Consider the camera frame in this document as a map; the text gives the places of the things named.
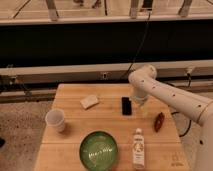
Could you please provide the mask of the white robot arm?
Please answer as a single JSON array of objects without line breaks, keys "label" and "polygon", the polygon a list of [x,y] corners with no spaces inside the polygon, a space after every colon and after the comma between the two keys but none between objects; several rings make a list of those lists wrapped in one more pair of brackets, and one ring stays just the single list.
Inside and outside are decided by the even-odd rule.
[{"label": "white robot arm", "polygon": [[144,65],[131,72],[132,98],[143,105],[149,95],[178,110],[202,127],[194,171],[213,171],[213,99],[156,80],[157,70]]}]

